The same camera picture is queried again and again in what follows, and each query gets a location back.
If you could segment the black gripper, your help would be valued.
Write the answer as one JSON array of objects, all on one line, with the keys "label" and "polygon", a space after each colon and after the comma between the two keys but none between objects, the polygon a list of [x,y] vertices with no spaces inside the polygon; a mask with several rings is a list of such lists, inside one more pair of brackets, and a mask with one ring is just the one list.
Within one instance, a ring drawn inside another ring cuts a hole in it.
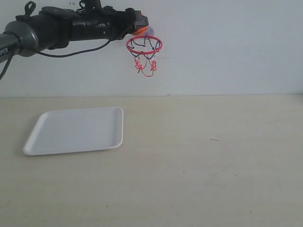
[{"label": "black gripper", "polygon": [[122,40],[149,25],[148,18],[133,8],[117,11],[112,6],[102,7],[99,0],[81,0],[79,6],[71,23],[71,41]]}]

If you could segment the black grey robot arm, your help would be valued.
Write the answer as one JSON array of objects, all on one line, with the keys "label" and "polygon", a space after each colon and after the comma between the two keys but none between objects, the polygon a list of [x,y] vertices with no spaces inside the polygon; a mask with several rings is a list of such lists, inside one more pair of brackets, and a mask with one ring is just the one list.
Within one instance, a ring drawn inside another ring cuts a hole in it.
[{"label": "black grey robot arm", "polygon": [[0,61],[62,49],[72,41],[122,40],[149,25],[148,18],[133,8],[117,11],[102,7],[99,0],[81,0],[79,6],[77,10],[43,7],[33,16],[36,4],[29,1],[25,14],[16,16],[0,35]]}]

